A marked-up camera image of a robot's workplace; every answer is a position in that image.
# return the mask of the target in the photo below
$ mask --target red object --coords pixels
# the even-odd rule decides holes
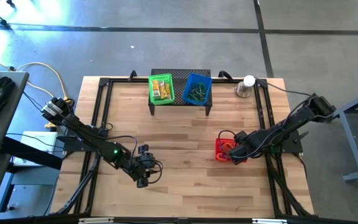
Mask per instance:
[[[236,146],[236,142],[234,141],[234,139],[223,139],[223,138],[221,138],[221,143],[219,143],[219,139],[215,140],[215,160],[220,161],[220,162],[229,162],[229,161],[231,161],[225,155],[223,149],[221,148],[221,144],[223,146],[223,149],[225,151],[228,151],[228,150],[234,148],[234,146]]]

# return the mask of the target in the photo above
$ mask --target butcher block tabletop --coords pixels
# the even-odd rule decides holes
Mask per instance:
[[[84,77],[75,114],[85,124],[91,124],[100,77]],[[281,78],[267,81],[285,88]],[[122,170],[115,170],[101,161],[98,171],[91,215],[110,217],[274,217],[267,178],[265,158],[249,159],[235,166],[214,159],[215,140],[223,129],[246,133],[260,129],[255,96],[239,98],[236,84],[212,85],[213,107],[209,116],[204,107],[159,106],[155,115],[148,107],[147,83],[114,83],[108,113],[113,125],[109,136],[133,135],[138,146],[149,145],[149,152],[163,163],[162,178],[143,189]],[[268,87],[275,122],[290,112],[287,94]],[[98,126],[107,88],[102,94]],[[262,100],[267,114],[265,100]],[[221,138],[232,138],[223,133]],[[132,139],[120,139],[128,149]],[[62,164],[53,197],[51,212],[56,212],[78,186],[84,152],[74,152]],[[304,208],[313,213],[302,163],[292,154],[282,156],[289,189]],[[158,174],[149,179],[155,180]],[[81,212],[88,197],[85,188]],[[278,190],[280,209],[283,197]]]

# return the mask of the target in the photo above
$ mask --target blue basket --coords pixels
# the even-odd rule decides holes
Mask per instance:
[[[205,95],[204,102],[199,102],[199,101],[195,101],[195,100],[191,100],[191,99],[187,98],[187,95],[190,91],[191,85],[197,84],[197,83],[202,83],[206,87],[206,95]],[[183,95],[181,97],[182,97],[183,101],[186,103],[191,103],[191,104],[198,105],[198,106],[204,106],[205,103],[208,101],[208,95],[209,95],[209,91],[211,89],[211,85],[212,85],[212,78],[191,73],[189,76],[189,79],[187,79],[185,91],[183,92]]]

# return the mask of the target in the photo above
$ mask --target gray floor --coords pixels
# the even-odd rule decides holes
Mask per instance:
[[[91,1],[14,0],[17,9],[0,1],[8,22],[95,27],[257,28],[252,0]],[[358,30],[358,1],[260,0],[266,29]],[[358,35],[267,35],[275,77],[286,88],[324,95],[337,107],[358,96]],[[181,34],[147,32],[47,32],[0,30],[0,62],[18,67],[44,62],[58,70],[70,97],[77,99],[84,75],[128,75],[151,68],[208,68],[214,76],[226,70],[236,77],[266,77],[259,34]],[[42,67],[28,69],[30,80],[61,96],[58,80]],[[38,102],[48,95],[31,87]],[[290,105],[303,99],[289,95]],[[41,131],[45,120],[22,99],[11,132]],[[358,136],[358,118],[351,119]],[[358,221],[358,181],[345,184],[342,175],[357,170],[339,121],[307,124],[302,140],[308,183],[316,214]],[[21,188],[34,194],[37,206],[48,202],[57,172],[39,168],[48,187]],[[13,197],[11,203],[17,203]],[[31,200],[2,217],[41,215]]]

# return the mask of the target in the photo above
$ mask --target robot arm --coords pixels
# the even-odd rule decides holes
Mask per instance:
[[[82,123],[74,115],[72,106],[63,99],[54,97],[41,110],[45,119],[53,123],[60,123],[76,134],[76,136],[60,138],[65,142],[65,150],[80,151],[78,146],[81,146],[83,151],[97,152],[115,169],[121,168],[132,180],[137,181],[139,188],[148,186],[147,178],[154,173],[150,168],[155,167],[158,162],[154,159],[153,154],[147,152],[148,145],[140,146],[140,156],[134,157],[130,150],[118,142],[107,141],[114,137],[102,137],[98,128]]]
[[[255,156],[273,145],[280,145],[288,138],[289,134],[310,121],[326,122],[333,118],[335,106],[330,105],[325,97],[313,94],[306,99],[301,108],[288,115],[286,119],[268,129],[261,129],[246,134],[244,131],[234,137],[238,145],[231,149],[228,156],[237,165],[249,157]]]

